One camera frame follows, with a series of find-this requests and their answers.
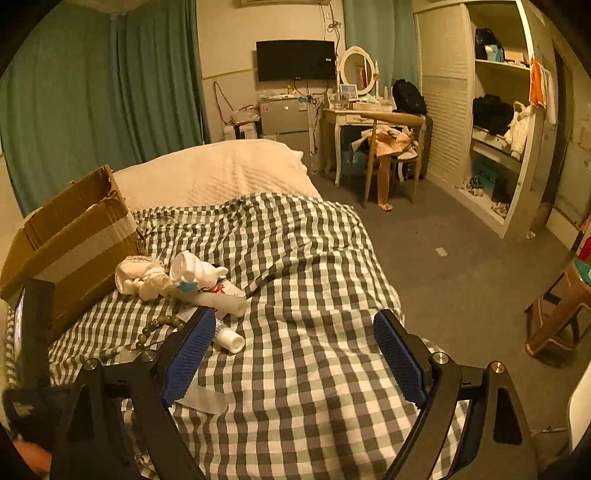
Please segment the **white bear star toy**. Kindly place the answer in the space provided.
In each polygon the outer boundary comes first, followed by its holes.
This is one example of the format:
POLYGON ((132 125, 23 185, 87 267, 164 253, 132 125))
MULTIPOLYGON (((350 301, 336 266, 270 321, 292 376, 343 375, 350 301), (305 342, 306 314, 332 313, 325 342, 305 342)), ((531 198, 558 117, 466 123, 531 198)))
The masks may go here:
POLYGON ((171 261, 169 276, 182 292, 211 289, 228 275, 228 268, 200 260, 190 251, 177 254, 171 261))

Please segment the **brown cardboard box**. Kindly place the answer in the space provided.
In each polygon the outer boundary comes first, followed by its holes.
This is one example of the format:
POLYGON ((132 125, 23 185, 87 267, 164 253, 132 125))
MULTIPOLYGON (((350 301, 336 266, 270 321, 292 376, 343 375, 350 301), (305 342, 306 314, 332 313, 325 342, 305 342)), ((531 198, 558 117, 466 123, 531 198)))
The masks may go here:
POLYGON ((55 341, 115 289, 121 261, 144 253, 140 228, 105 165, 25 219, 4 261, 1 298, 14 307, 27 279, 54 284, 48 337, 55 341))

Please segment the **checkered green white blanket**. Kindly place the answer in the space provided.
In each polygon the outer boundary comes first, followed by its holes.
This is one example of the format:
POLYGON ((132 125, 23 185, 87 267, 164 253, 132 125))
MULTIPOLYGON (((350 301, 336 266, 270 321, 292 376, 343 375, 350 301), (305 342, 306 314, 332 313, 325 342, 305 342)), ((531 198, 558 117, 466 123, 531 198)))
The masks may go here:
POLYGON ((191 252, 225 267, 245 293, 245 315, 232 322, 245 350, 214 349, 197 369, 228 410, 171 410, 204 476, 383 477, 416 411, 373 337, 376 313, 400 300, 353 208, 254 194, 135 218, 149 255, 191 252))

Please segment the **white tube bottle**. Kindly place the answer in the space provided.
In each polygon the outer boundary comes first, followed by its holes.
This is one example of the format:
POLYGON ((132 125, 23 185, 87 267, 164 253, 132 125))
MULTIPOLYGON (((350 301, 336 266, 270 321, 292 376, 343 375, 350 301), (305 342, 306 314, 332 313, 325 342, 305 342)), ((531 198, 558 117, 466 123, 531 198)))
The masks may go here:
POLYGON ((211 308, 219 319, 226 315, 236 318, 245 315, 246 295, 231 283, 222 283, 211 291, 182 292, 176 288, 169 295, 186 304, 211 308))

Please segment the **cream quilted bed cover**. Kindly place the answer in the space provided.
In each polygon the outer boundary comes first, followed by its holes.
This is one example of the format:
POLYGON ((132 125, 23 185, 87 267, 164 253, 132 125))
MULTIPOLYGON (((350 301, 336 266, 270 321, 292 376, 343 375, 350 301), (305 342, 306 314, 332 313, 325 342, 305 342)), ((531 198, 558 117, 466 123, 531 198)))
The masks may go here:
POLYGON ((318 198, 303 157, 266 139, 222 141, 127 167, 114 179, 132 211, 220 205, 256 193, 318 198))

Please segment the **white open wardrobe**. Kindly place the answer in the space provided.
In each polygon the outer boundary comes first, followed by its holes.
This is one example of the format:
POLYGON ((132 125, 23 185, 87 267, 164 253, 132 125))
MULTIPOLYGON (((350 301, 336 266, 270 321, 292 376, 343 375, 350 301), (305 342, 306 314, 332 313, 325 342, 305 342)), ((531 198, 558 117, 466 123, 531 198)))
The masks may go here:
POLYGON ((433 121, 428 180, 502 239, 534 224, 556 140, 556 63, 529 1, 417 1, 420 89, 433 121), (529 102, 530 62, 546 108, 529 102))

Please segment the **wooden chair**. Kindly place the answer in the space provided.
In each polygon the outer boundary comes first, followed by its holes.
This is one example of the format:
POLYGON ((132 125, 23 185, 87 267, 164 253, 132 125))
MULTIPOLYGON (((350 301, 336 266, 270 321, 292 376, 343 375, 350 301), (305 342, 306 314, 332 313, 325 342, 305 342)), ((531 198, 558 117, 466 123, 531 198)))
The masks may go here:
POLYGON ((411 202, 415 202, 422 169, 426 118, 398 112, 362 112, 361 117, 372 121, 370 135, 366 136, 370 148, 363 188, 363 207, 370 198, 370 185, 377 169, 377 204, 386 212, 393 209, 389 203, 391 169, 393 165, 412 163, 414 177, 411 202))

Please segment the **large green curtain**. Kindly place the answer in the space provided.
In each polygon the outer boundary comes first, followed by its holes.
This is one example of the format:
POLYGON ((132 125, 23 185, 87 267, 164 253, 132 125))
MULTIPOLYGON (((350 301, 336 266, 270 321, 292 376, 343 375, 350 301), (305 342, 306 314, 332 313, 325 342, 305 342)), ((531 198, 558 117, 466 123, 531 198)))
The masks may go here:
POLYGON ((211 140, 194 2, 109 14, 17 1, 4 18, 1 145, 23 214, 103 165, 120 170, 211 140))

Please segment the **orange hanging cloth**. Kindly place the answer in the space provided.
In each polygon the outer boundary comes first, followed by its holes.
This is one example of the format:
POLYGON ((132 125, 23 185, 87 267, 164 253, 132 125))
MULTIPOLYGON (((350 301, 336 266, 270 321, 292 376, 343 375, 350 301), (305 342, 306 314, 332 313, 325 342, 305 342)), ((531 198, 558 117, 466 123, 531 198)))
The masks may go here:
POLYGON ((545 73, 535 57, 530 62, 529 102, 539 108, 547 107, 545 73))

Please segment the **black backpack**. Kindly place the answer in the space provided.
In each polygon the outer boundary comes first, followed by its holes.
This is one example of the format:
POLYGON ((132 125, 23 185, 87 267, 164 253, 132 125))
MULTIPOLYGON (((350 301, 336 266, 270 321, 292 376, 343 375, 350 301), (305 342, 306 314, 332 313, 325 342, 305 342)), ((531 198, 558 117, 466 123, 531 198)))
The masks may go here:
POLYGON ((423 96, 411 82, 404 79, 394 82, 393 97, 398 111, 418 115, 426 115, 428 113, 423 96))

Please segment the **white dressing table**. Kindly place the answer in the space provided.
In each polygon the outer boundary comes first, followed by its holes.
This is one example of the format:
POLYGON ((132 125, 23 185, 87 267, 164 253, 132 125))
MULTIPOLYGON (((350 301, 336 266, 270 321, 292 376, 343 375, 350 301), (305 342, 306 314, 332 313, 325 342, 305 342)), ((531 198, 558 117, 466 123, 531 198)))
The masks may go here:
POLYGON ((325 165, 325 174, 335 171, 335 187, 339 187, 342 179, 342 129, 345 127, 365 127, 373 125, 372 119, 362 116, 362 111, 355 110, 322 110, 322 118, 329 124, 329 130, 334 137, 334 159, 325 165))

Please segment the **grey mini fridge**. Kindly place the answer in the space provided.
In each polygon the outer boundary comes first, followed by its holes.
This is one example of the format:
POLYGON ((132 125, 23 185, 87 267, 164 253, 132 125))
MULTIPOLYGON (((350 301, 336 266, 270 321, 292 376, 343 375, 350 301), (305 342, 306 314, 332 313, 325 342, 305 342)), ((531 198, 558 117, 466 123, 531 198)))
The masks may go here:
POLYGON ((263 138, 310 155, 308 101, 304 97, 260 100, 259 115, 263 138))

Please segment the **white oval vanity mirror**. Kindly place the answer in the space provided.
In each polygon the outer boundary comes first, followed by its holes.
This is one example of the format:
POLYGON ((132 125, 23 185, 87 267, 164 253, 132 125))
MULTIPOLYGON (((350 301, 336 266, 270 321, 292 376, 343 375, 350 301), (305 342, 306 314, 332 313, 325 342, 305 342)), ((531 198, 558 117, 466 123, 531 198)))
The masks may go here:
POLYGON ((353 46, 346 49, 338 64, 339 90, 349 97, 361 97, 373 91, 379 70, 377 62, 365 49, 353 46))

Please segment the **light teal window curtain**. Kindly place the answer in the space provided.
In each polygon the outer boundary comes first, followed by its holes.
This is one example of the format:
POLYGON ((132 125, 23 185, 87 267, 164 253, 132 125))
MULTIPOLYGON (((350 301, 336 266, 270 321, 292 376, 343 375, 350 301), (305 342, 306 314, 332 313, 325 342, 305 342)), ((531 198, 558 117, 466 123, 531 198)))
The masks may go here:
POLYGON ((403 79, 419 85, 411 0, 345 0, 346 46, 363 48, 380 71, 379 90, 403 79))

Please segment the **black wall television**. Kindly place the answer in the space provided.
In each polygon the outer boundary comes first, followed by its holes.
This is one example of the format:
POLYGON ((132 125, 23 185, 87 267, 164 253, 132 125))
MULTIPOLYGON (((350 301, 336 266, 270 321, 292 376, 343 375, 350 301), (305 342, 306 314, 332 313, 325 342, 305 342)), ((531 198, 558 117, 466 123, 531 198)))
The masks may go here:
POLYGON ((322 40, 269 40, 256 43, 259 82, 335 80, 335 43, 322 40))

